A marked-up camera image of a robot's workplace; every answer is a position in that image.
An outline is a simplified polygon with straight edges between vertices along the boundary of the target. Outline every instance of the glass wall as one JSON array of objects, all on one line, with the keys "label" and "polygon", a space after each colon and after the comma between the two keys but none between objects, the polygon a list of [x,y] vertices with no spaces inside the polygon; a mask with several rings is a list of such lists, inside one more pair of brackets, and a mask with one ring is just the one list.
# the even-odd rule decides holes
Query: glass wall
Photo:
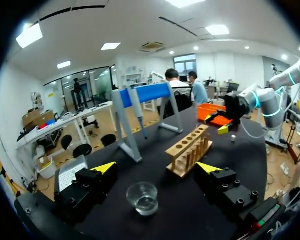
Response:
[{"label": "glass wall", "polygon": [[98,104],[112,101],[112,80],[109,67],[78,72],[44,86],[45,109],[78,113]]},{"label": "glass wall", "polygon": [[95,104],[112,101],[112,82],[110,68],[99,68],[89,71],[90,82]]}]

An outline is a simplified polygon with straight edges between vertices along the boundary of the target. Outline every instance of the plastic bin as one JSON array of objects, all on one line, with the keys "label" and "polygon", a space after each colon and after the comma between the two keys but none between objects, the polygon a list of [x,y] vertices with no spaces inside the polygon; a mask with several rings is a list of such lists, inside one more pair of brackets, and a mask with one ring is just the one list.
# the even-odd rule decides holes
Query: plastic bin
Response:
[{"label": "plastic bin", "polygon": [[57,167],[53,161],[53,158],[50,158],[50,163],[44,166],[41,170],[38,169],[38,174],[40,174],[44,179],[52,178],[57,171]]},{"label": "plastic bin", "polygon": [[[220,106],[220,105],[214,105],[214,104],[209,104],[209,103],[204,103],[201,104],[197,107],[197,114],[198,118],[202,121],[206,120],[207,116],[209,114],[215,113],[217,110],[226,110],[225,106]],[[224,116],[217,116],[211,123],[218,125],[218,126],[223,126],[226,124],[231,123],[232,120],[229,120],[225,118]]]}]

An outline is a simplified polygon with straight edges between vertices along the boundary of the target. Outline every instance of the orange box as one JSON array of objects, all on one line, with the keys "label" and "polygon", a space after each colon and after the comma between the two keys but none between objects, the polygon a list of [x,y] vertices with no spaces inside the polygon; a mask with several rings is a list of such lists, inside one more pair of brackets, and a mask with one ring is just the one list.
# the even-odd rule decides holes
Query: orange box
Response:
[{"label": "orange box", "polygon": [[[225,106],[214,105],[209,103],[201,104],[197,107],[198,118],[204,121],[209,114],[215,113],[217,110],[226,110]],[[212,123],[218,126],[223,126],[231,123],[232,120],[225,118],[224,116],[217,116]]]}]

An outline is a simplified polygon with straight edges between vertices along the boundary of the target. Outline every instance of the cardboard box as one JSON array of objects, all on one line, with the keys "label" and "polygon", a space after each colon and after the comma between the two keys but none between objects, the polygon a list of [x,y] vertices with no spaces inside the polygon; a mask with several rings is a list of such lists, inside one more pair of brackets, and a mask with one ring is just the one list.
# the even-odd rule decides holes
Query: cardboard box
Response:
[{"label": "cardboard box", "polygon": [[47,156],[47,154],[45,154],[44,156],[42,157],[39,157],[37,160],[36,160],[36,165],[39,166],[39,170],[42,170],[44,169],[46,166],[48,166],[50,164],[50,160]]},{"label": "cardboard box", "polygon": [[39,116],[37,116],[32,122],[35,126],[40,126],[45,124],[47,121],[55,119],[54,111],[47,111]]},{"label": "cardboard box", "polygon": [[22,117],[22,121],[23,121],[23,126],[26,127],[28,125],[30,125],[34,119],[36,119],[37,117],[40,116],[40,110],[29,110],[28,114],[24,115]]}]

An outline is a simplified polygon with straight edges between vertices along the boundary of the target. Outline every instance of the ceiling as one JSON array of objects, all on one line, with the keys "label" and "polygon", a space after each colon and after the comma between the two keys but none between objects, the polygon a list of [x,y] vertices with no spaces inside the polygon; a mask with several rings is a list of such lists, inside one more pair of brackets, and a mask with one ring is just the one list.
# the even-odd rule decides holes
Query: ceiling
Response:
[{"label": "ceiling", "polygon": [[[35,23],[66,8],[91,5],[105,8],[75,10],[41,21],[43,38],[25,49],[13,41],[8,61],[45,81],[87,66],[108,66],[116,55],[136,53],[149,42],[166,47],[149,54],[154,57],[169,57],[170,49],[176,49],[176,55],[194,52],[193,45],[202,53],[239,52],[278,60],[287,54],[291,62],[300,55],[300,38],[266,0],[206,0],[181,9],[165,0],[50,0],[24,23]],[[209,35],[205,27],[215,24],[226,25],[230,35]],[[105,43],[122,44],[115,50],[100,51]],[[66,61],[71,61],[70,67],[57,68]]]}]

